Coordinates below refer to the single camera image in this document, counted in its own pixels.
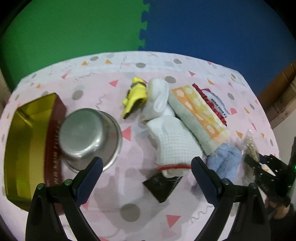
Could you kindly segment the stainless steel pot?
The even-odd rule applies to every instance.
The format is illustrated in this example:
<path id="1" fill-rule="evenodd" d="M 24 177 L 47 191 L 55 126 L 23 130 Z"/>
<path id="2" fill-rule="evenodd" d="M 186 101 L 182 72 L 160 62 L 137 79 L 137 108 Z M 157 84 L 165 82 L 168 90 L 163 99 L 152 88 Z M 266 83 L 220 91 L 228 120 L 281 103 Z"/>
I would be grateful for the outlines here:
<path id="1" fill-rule="evenodd" d="M 74 172 L 85 169 L 94 157 L 103 170 L 115 163 L 122 148 L 118 122 L 110 114 L 91 108 L 71 113 L 62 123 L 58 142 L 63 160 Z"/>

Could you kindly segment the orange green towel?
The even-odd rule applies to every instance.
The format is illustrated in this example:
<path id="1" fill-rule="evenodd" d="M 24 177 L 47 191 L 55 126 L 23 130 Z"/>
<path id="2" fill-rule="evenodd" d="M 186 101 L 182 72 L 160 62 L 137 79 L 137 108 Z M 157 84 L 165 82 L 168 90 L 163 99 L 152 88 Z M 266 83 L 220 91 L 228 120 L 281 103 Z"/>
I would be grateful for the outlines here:
<path id="1" fill-rule="evenodd" d="M 227 122 L 196 84 L 171 89 L 168 103 L 206 155 L 230 138 Z"/>

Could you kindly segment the light blue fluffy sock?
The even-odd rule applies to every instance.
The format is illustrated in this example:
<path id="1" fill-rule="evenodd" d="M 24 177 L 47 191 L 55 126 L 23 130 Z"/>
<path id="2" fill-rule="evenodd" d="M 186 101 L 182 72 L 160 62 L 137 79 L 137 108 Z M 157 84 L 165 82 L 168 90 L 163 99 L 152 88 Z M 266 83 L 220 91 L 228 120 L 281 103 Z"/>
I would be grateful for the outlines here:
<path id="1" fill-rule="evenodd" d="M 221 179 L 227 178 L 234 182 L 241 158 L 242 153 L 237 147 L 223 143 L 207 157 L 207 167 Z"/>

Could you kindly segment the blue foam wall mat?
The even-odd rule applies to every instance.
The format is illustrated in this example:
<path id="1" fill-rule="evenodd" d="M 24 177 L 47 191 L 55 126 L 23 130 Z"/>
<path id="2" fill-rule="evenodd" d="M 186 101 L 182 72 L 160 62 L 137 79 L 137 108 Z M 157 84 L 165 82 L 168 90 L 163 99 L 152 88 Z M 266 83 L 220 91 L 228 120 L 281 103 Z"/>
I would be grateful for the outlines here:
<path id="1" fill-rule="evenodd" d="M 144 50 L 196 57 L 237 70 L 259 94 L 295 60 L 295 1 L 149 1 Z"/>

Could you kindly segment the pink patterned tablecloth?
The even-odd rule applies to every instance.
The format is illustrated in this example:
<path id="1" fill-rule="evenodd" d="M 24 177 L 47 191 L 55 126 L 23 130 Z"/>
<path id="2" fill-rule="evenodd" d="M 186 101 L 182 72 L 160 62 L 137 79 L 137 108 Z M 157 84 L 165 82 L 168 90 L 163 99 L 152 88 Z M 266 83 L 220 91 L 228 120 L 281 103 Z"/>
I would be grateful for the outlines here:
<path id="1" fill-rule="evenodd" d="M 111 114 L 123 131 L 121 153 L 99 178 L 88 202 L 81 207 L 103 240 L 194 240 L 213 211 L 188 174 L 166 202 L 158 201 L 143 182 L 156 166 L 156 148 L 140 111 L 121 118 L 122 101 L 132 78 L 164 78 L 172 88 L 196 84 L 218 96 L 229 112 L 230 143 L 252 131 L 258 150 L 278 156 L 270 123 L 259 100 L 236 70 L 179 54 L 117 52 L 83 56 L 50 65 L 23 78 L 1 115 L 1 153 L 16 109 L 55 92 L 69 113 L 93 108 Z"/>

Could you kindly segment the green foam wall mat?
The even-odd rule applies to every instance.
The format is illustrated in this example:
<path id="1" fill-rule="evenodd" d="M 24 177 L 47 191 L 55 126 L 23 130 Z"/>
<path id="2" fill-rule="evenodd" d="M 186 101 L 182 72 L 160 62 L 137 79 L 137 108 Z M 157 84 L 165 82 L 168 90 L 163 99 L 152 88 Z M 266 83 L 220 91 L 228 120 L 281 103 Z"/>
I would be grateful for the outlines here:
<path id="1" fill-rule="evenodd" d="M 8 88 L 54 63 L 144 45 L 144 1 L 22 1 L 1 35 L 1 71 Z"/>

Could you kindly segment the white knit sock red stripe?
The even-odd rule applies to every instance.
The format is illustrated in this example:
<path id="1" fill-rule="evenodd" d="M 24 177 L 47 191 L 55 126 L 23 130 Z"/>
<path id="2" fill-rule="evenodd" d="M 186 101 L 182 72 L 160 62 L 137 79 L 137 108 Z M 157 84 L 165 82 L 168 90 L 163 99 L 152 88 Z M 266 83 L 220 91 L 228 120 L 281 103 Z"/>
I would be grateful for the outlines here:
<path id="1" fill-rule="evenodd" d="M 147 129 L 157 145 L 157 170 L 166 178 L 187 175 L 192 159 L 204 156 L 197 139 L 174 116 L 164 115 L 150 120 Z"/>

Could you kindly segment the black foil packet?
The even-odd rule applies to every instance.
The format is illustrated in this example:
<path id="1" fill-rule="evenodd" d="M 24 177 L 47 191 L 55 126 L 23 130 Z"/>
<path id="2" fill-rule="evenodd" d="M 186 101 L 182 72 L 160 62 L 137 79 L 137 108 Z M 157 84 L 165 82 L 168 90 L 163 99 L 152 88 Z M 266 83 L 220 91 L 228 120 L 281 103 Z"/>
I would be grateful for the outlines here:
<path id="1" fill-rule="evenodd" d="M 145 180 L 143 185 L 159 203 L 164 203 L 181 180 L 182 177 L 166 178 L 162 172 L 158 172 Z"/>

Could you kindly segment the gold rectangular tin box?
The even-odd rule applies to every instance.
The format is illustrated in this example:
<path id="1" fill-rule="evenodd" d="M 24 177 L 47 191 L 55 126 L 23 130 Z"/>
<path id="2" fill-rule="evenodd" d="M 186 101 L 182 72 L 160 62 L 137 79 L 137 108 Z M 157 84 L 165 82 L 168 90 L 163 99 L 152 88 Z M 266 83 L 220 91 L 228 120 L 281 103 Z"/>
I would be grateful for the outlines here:
<path id="1" fill-rule="evenodd" d="M 36 186 L 62 183 L 58 134 L 66 106 L 56 93 L 35 99 L 16 109 L 4 154 L 7 199 L 29 211 Z"/>

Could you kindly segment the red trimmed sleep mask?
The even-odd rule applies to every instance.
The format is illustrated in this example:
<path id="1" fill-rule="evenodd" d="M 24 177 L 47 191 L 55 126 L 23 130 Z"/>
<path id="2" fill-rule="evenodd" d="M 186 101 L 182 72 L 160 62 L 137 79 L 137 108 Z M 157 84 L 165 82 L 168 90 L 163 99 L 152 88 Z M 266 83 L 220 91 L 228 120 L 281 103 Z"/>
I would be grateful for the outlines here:
<path id="1" fill-rule="evenodd" d="M 222 100 L 214 94 L 209 88 L 201 89 L 195 83 L 192 84 L 192 87 L 196 89 L 196 91 L 200 94 L 203 100 L 210 106 L 212 111 L 218 116 L 221 122 L 227 126 L 226 118 L 230 115 L 229 111 L 227 111 Z"/>

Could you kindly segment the white fluffy sock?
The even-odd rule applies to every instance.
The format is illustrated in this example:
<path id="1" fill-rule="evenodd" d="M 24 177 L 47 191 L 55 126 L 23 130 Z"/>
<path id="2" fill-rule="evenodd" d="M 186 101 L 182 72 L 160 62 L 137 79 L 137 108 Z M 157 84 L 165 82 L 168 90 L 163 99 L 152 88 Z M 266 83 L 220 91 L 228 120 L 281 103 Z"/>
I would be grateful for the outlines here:
<path id="1" fill-rule="evenodd" d="M 169 84 L 162 78 L 152 78 L 147 87 L 147 100 L 142 110 L 141 121 L 147 123 L 164 115 L 175 116 L 168 104 Z"/>

